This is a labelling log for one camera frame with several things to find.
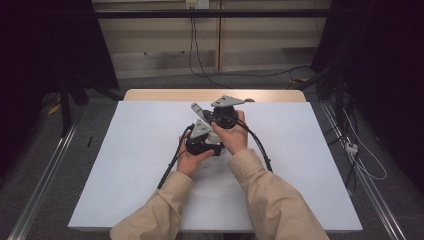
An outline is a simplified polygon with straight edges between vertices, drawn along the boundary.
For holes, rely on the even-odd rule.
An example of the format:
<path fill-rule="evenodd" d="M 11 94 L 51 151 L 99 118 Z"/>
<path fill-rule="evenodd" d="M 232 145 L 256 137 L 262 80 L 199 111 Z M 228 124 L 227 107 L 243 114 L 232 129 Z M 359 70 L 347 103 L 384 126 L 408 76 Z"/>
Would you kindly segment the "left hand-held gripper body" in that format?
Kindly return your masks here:
<path fill-rule="evenodd" d="M 209 150 L 213 150 L 214 145 L 206 142 L 210 128 L 202 121 L 198 120 L 186 139 L 187 151 L 192 155 L 199 155 Z"/>

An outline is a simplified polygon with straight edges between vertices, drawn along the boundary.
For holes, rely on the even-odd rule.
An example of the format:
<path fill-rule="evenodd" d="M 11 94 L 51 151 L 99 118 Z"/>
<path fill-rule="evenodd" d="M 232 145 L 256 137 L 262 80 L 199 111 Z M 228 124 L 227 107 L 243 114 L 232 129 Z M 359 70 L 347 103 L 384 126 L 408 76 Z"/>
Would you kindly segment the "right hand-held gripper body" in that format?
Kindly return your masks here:
<path fill-rule="evenodd" d="M 245 101 L 242 99 L 223 95 L 211 104 L 213 107 L 213 121 L 221 128 L 233 128 L 238 119 L 234 106 L 244 103 Z"/>

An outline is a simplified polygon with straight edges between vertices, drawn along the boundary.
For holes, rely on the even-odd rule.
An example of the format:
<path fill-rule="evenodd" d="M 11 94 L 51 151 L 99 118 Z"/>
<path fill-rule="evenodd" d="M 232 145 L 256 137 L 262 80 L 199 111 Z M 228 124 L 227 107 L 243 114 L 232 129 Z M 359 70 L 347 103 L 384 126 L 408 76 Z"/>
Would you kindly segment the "person's right hand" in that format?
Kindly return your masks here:
<path fill-rule="evenodd" d="M 248 132 L 237 125 L 231 129 L 224 129 L 215 122 L 211 124 L 213 131 L 220 137 L 225 148 L 232 154 L 245 150 L 248 147 Z"/>

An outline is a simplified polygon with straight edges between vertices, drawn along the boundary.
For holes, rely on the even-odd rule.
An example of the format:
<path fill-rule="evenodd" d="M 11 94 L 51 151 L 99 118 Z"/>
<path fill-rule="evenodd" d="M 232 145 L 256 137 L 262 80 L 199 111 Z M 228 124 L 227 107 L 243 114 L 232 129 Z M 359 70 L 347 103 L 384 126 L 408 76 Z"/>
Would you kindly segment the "person's left hand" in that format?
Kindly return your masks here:
<path fill-rule="evenodd" d="M 189 133 L 186 133 L 184 137 L 181 137 L 182 141 L 181 146 L 177 153 L 177 168 L 176 170 L 190 178 L 193 177 L 198 166 L 204 160 L 209 157 L 212 157 L 214 154 L 213 150 L 205 151 L 198 155 L 192 155 L 187 151 L 186 139 L 188 138 Z"/>

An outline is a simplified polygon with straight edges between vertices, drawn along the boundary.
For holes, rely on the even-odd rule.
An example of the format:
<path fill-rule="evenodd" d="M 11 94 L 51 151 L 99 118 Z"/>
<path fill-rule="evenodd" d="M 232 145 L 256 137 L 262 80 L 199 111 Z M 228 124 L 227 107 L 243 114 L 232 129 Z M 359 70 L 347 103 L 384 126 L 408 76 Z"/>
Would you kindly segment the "black horizontal metal bar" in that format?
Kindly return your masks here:
<path fill-rule="evenodd" d="M 206 9 L 206 10 L 109 10 L 96 11 L 100 19 L 117 18 L 315 18 L 335 14 L 330 9 Z"/>

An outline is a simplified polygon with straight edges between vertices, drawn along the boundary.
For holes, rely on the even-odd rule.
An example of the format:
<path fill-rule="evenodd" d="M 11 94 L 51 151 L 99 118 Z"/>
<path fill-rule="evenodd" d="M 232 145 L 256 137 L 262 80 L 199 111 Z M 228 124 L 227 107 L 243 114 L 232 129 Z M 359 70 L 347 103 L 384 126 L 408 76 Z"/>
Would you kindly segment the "black metal stand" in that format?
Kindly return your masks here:
<path fill-rule="evenodd" d="M 65 76 L 60 81 L 59 90 L 62 112 L 61 136 L 65 137 L 72 126 L 69 98 L 72 98 L 77 105 L 86 105 L 89 98 L 84 90 L 83 83 L 76 75 Z"/>
<path fill-rule="evenodd" d="M 316 76 L 295 87 L 295 90 L 303 91 L 314 85 L 319 100 L 328 100 L 332 93 L 335 93 L 335 116 L 336 122 L 342 124 L 343 113 L 343 84 L 340 66 L 331 63 L 320 71 Z"/>

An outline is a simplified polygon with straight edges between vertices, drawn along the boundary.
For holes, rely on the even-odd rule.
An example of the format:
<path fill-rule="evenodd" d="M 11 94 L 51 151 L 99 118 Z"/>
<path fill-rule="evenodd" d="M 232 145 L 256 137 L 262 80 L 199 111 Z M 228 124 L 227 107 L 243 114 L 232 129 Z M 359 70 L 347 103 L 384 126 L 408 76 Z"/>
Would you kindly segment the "yellow tape piece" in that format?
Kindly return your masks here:
<path fill-rule="evenodd" d="M 52 114 L 56 113 L 60 109 L 60 106 L 61 106 L 61 98 L 58 97 L 55 100 L 54 104 L 51 106 L 51 108 L 48 110 L 47 114 L 52 115 Z"/>

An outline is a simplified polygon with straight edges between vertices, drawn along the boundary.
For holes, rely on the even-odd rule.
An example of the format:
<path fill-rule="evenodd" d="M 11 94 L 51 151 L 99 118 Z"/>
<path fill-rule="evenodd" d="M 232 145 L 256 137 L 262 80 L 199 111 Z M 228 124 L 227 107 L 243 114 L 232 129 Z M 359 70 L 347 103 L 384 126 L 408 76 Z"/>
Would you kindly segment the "black curtain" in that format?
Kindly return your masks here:
<path fill-rule="evenodd" d="M 62 80 L 119 87 L 94 11 L 92 0 L 0 0 L 0 176 Z"/>
<path fill-rule="evenodd" d="M 424 193 L 424 0 L 332 0 L 312 69 L 336 57 L 356 19 L 345 81 L 393 160 Z"/>

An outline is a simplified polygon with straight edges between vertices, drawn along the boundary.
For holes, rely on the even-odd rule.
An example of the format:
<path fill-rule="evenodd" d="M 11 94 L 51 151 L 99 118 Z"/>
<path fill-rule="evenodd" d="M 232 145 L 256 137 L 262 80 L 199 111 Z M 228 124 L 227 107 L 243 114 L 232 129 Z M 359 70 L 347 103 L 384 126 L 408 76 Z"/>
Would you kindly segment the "white wall outlet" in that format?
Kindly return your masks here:
<path fill-rule="evenodd" d="M 187 9 L 209 9 L 209 0 L 186 0 Z"/>

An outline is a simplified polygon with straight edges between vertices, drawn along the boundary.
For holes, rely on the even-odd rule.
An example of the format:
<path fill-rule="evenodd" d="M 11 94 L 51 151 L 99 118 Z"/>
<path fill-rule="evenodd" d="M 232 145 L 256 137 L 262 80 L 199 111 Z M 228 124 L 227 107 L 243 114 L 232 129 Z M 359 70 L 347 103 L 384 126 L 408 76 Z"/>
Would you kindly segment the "aluminium floor rail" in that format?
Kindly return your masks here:
<path fill-rule="evenodd" d="M 355 175 L 364 187 L 365 192 L 376 210 L 377 215 L 382 221 L 383 226 L 388 232 L 389 237 L 392 240 L 407 240 L 396 217 L 374 183 L 375 178 L 372 177 L 366 170 L 358 154 L 354 155 L 346 149 L 345 144 L 349 141 L 349 138 L 342 136 L 342 130 L 336 123 L 336 115 L 333 108 L 329 103 L 322 103 L 322 108 L 333 127 L 333 132 L 339 137 L 339 142 L 344 149 L 344 152 L 347 154 L 349 162 L 353 166 Z"/>
<path fill-rule="evenodd" d="M 41 179 L 36 185 L 33 193 L 27 201 L 23 211 L 16 221 L 7 240 L 26 240 L 29 231 L 35 221 L 47 192 L 53 183 L 57 171 L 67 153 L 67 150 L 74 138 L 78 124 L 74 123 L 66 134 L 59 139 L 57 147 L 50 158 Z"/>

